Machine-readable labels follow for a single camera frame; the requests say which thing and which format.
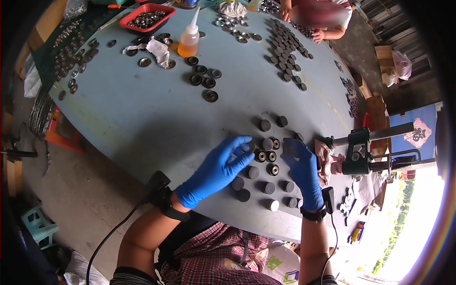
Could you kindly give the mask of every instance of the black wrist strap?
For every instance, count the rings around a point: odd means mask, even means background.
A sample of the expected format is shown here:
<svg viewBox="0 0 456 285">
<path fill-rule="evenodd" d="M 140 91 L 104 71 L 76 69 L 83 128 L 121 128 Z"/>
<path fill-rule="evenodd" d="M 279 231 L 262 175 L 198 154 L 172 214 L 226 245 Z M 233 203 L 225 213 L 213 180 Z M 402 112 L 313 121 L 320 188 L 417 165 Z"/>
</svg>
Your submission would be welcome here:
<svg viewBox="0 0 456 285">
<path fill-rule="evenodd" d="M 301 207 L 301 214 L 303 218 L 309 221 L 321 222 L 323 221 L 323 218 L 326 216 L 326 207 L 323 205 L 323 207 L 318 209 L 315 213 L 308 212 Z"/>
<path fill-rule="evenodd" d="M 187 213 L 182 213 L 172 207 L 171 202 L 170 202 L 171 194 L 172 194 L 172 191 L 170 191 L 169 195 L 167 195 L 167 197 L 163 201 L 163 204 L 160 206 L 161 213 L 173 220 L 179 220 L 181 222 L 186 222 L 190 218 L 190 215 Z"/>
</svg>

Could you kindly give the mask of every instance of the blue nitrile glove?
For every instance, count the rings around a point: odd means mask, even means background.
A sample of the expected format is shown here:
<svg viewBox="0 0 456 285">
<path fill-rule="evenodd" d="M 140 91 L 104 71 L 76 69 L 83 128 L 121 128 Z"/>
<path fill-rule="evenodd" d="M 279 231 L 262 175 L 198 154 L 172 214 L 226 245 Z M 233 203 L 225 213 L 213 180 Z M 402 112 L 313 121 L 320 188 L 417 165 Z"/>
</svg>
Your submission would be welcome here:
<svg viewBox="0 0 456 285">
<path fill-rule="evenodd" d="M 291 177 L 301 189 L 302 208 L 306 211 L 320 209 L 324 202 L 318 184 L 316 156 L 301 141 L 284 138 L 281 156 L 291 170 Z"/>
<path fill-rule="evenodd" d="M 252 152 L 247 152 L 249 146 L 246 143 L 251 140 L 251 136 L 241 135 L 222 141 L 207 155 L 195 174 L 176 188 L 179 202 L 185 208 L 193 209 L 201 200 L 231 183 L 254 158 Z"/>
</svg>

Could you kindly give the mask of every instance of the teal plastic stool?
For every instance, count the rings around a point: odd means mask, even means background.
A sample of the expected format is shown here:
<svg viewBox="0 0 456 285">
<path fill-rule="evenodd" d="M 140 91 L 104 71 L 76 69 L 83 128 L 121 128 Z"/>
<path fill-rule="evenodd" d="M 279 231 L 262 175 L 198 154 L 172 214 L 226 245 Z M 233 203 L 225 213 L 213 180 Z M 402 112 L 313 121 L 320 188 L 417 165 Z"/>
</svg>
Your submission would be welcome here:
<svg viewBox="0 0 456 285">
<path fill-rule="evenodd" d="M 46 239 L 49 238 L 49 244 L 44 245 L 41 248 L 47 249 L 55 245 L 52 240 L 52 234 L 59 230 L 57 224 L 51 224 L 41 213 L 40 208 L 43 206 L 43 202 L 40 202 L 38 205 L 33 207 L 30 211 L 22 215 L 22 221 L 24 225 L 27 227 L 28 231 L 30 232 L 31 236 L 38 244 Z"/>
</svg>

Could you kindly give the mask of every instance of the red box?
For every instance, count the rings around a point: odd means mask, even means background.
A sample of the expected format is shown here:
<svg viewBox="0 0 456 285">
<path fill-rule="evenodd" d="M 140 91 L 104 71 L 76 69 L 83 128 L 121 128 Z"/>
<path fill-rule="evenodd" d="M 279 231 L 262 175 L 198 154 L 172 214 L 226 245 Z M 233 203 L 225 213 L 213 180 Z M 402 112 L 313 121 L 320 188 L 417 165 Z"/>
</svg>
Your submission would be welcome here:
<svg viewBox="0 0 456 285">
<path fill-rule="evenodd" d="M 158 23 L 156 23 L 152 27 L 147 28 L 147 29 L 141 29 L 141 28 L 138 28 L 138 27 L 132 27 L 132 26 L 127 25 L 128 22 L 133 21 L 134 19 L 136 19 L 136 17 L 139 14 L 155 12 L 157 10 L 165 12 L 166 16 L 163 19 L 161 19 L 160 21 L 158 21 Z M 127 29 L 130 33 L 133 33 L 133 34 L 136 34 L 136 35 L 150 36 L 153 33 L 155 33 L 156 31 L 158 31 L 161 27 L 163 27 L 168 22 L 169 18 L 175 12 L 176 12 L 176 10 L 174 8 L 172 8 L 172 7 L 158 5 L 158 4 L 152 4 L 152 3 L 147 3 L 147 4 L 141 5 L 140 7 L 136 8 L 135 10 L 133 10 L 133 12 L 131 12 L 130 14 L 125 16 L 125 18 L 120 20 L 119 26 L 122 27 L 122 28 Z"/>
</svg>

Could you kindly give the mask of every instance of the yellow oil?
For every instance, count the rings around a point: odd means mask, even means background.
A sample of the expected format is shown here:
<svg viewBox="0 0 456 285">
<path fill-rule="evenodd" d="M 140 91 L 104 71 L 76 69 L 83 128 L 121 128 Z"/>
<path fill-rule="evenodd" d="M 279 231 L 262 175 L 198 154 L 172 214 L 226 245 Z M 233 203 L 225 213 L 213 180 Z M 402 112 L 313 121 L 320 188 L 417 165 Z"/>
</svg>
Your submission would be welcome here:
<svg viewBox="0 0 456 285">
<path fill-rule="evenodd" d="M 247 5 L 247 9 L 252 12 L 258 12 L 258 9 L 255 9 L 255 7 L 252 7 L 250 5 Z"/>
<path fill-rule="evenodd" d="M 197 52 L 198 52 L 198 43 L 196 43 L 193 46 L 187 46 L 180 42 L 179 46 L 177 47 L 177 53 L 181 57 L 192 57 L 192 56 L 195 56 Z"/>
</svg>

